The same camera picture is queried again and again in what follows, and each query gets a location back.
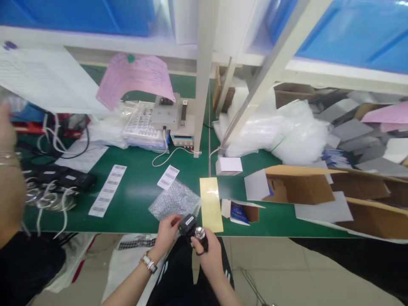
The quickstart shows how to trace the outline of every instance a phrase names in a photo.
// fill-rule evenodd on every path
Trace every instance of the wristwatch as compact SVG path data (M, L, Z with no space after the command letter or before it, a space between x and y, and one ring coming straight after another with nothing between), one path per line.
M20 167L20 152L0 152L0 166Z
M143 262L146 265L147 269L150 271L150 273L154 274L154 272L156 272L157 270L157 266L154 263L154 261L149 258L148 254L149 254L149 251L147 251L142 256L142 258L140 259L140 262Z

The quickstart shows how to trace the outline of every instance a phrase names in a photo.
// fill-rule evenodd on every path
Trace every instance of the blue storage bin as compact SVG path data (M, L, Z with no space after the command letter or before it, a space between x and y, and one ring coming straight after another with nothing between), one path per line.
M0 0L0 25L148 36L157 0Z
M11 116L12 122L42 122L45 112L28 103L21 112L14 112Z
M272 26L266 19L272 42L296 2L272 0L267 17L274 10L274 23L281 21ZM407 51L408 1L334 0L296 56L408 74Z

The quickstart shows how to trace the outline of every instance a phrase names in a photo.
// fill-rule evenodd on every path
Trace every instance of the pink paper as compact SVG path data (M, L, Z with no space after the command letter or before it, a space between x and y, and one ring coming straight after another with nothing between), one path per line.
M365 114L362 122L408 124L408 102L386 106Z
M381 123L380 124L381 132L386 133L392 130L408 130L408 124L401 124L401 123Z
M176 101L165 62L156 56L135 56L129 63L127 53L116 54L110 60L96 98L113 111L125 93L136 90Z

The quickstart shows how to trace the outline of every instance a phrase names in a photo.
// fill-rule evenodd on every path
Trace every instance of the woman's hand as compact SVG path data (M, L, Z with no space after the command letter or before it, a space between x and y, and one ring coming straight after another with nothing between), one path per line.
M199 259L201 268L203 269L205 276L207 276L208 281L211 283L225 274L223 273L222 268L221 244L210 229L205 227L204 230L208 240L208 252L200 255ZM202 253L204 251L203 246L195 237L191 237L191 242L197 253Z
M17 143L16 132L10 123L10 105L0 105L0 153L14 152Z
M173 244L181 219L180 215L172 214L160 221L156 243L149 251L149 257L155 263L158 263Z

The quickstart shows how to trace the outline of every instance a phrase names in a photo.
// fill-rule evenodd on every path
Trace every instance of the green table surface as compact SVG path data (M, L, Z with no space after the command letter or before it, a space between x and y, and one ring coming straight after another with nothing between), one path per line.
M84 66L84 69L99 84L104 68ZM175 92L179 92L184 98L195 98L195 77L170 76ZM154 96L142 92L128 93L126 98L130 100L154 101ZM204 122L214 119L211 95L207 100L206 116ZM126 150L110 147L102 158L89 172L98 178L96 185L89 193L80 194L77 198L77 206L68 212L68 232L112 232L112 233L154 233L157 232L159 222L147 210L148 207L160 194L162 189L157 182L171 164L180 170L177 179L189 187L197 195L200 195L200 178L209 177L209 153L220 145L213 130L203 127L201 138L202 154L194 158L182 150L173 154L168 163L161 167L153 167L152 160L157 153L146 151L137 147L129 147ZM168 155L156 160L164 161ZM211 157L211 174L215 176L215 162L217 155ZM218 177L220 198L229 198L240 201L246 200L244 176L262 168L280 164L281 161L271 153L259 151L241 158L243 173L238 176ZM121 183L112 199L108 210L103 218L89 216L88 212L99 194L113 165L127 166ZM260 221L252 223L249 227L232 223L223 217L224 232L221 236L275 236L275 237L353 237L346 232L331 229L321 225L298 220L291 204L263 203L266 209L260 209ZM35 231L38 210L35 207L27 207L25 211L25 223L30 230ZM44 211L41 218L42 231L60 231L63 224L63 214Z

